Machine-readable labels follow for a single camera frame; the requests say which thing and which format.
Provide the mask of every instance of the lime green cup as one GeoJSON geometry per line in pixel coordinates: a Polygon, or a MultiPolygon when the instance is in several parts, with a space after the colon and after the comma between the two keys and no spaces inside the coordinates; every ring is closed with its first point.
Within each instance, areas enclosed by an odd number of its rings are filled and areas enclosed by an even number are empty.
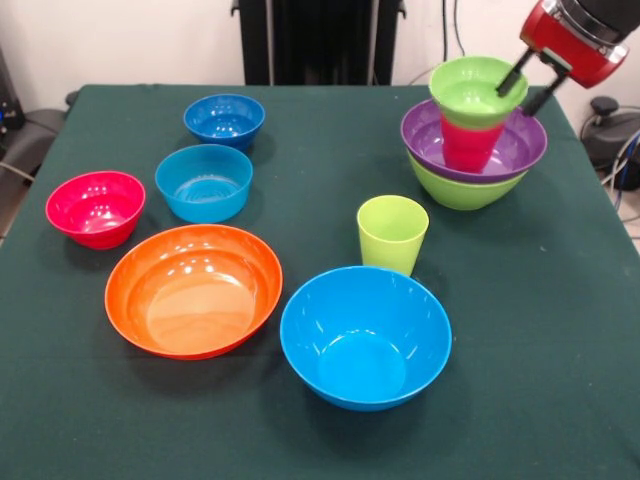
{"type": "Polygon", "coordinates": [[[429,227],[429,215],[410,198],[382,195],[358,210],[362,263],[411,275],[429,227]]]}
{"type": "Polygon", "coordinates": [[[505,97],[496,88],[511,65],[493,57],[461,57],[433,71],[429,90],[446,119],[470,130],[485,130],[506,121],[527,95],[524,75],[505,97]]]}

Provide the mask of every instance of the orange bowl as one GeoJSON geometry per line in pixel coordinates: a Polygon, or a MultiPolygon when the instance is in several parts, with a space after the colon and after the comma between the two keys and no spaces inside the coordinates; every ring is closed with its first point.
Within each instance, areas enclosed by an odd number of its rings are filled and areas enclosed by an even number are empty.
{"type": "Polygon", "coordinates": [[[137,347],[199,360],[254,334],[281,293],[282,267],[264,241],[226,225],[188,225],[129,251],[109,276],[105,307],[137,347]]]}

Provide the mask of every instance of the purple bowl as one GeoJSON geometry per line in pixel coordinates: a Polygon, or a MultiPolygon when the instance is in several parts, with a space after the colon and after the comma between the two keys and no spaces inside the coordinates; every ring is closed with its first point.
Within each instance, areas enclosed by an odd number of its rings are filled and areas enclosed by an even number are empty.
{"type": "Polygon", "coordinates": [[[402,119],[400,131],[405,146],[420,164],[433,173],[464,183],[496,183],[530,169],[547,150],[547,134],[533,117],[518,107],[507,118],[505,129],[480,173],[453,170],[444,164],[440,109],[433,100],[412,107],[402,119]]]}

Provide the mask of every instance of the green tablecloth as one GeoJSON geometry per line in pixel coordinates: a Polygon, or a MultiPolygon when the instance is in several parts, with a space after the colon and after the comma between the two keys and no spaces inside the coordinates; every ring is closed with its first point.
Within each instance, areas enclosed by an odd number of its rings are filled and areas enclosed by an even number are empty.
{"type": "Polygon", "coordinates": [[[640,261],[558,104],[539,114],[546,157],[478,212],[421,190],[399,125],[413,88],[84,88],[0,248],[0,478],[638,478],[640,261]],[[180,221],[156,165],[195,143],[184,108],[220,91],[259,99],[255,185],[229,223],[279,254],[285,287],[267,326],[223,357],[156,358],[128,345],[103,307],[132,246],[180,221]],[[82,248],[44,203],[75,174],[137,175],[148,203],[133,237],[82,248]],[[279,346],[284,303],[304,281],[359,262],[355,213],[410,196],[431,215],[414,276],[455,335],[441,376],[378,414],[312,394],[279,346]]]}

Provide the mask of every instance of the lime green bowl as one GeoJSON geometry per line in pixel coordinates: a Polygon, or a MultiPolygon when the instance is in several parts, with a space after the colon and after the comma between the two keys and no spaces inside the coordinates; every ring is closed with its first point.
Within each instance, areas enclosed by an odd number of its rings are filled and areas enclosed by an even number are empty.
{"type": "Polygon", "coordinates": [[[424,189],[440,205],[453,210],[478,210],[505,196],[515,187],[524,172],[517,177],[498,183],[454,182],[427,170],[407,151],[413,171],[424,189]]]}
{"type": "Polygon", "coordinates": [[[433,71],[429,89],[444,116],[462,128],[482,130],[504,122],[524,100],[529,84],[524,75],[505,97],[496,88],[511,65],[493,57],[461,57],[433,71]]]}

